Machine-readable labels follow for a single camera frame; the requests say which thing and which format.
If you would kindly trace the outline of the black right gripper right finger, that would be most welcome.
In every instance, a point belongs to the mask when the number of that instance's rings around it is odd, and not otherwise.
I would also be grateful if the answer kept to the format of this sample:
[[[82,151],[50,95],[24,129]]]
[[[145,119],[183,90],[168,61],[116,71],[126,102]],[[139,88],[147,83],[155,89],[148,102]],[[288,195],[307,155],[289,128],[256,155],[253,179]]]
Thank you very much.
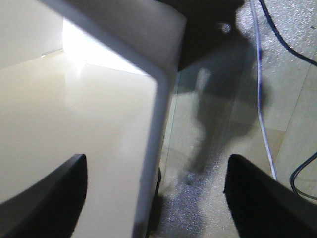
[[[241,238],[315,238],[317,206],[239,154],[229,157],[224,194]]]

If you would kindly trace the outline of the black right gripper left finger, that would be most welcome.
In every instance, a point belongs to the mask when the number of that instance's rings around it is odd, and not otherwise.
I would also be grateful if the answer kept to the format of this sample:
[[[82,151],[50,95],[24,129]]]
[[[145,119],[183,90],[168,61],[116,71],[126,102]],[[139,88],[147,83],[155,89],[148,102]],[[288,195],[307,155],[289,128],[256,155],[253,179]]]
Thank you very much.
[[[2,238],[69,238],[88,189],[84,154],[75,154],[20,194],[0,205]]]

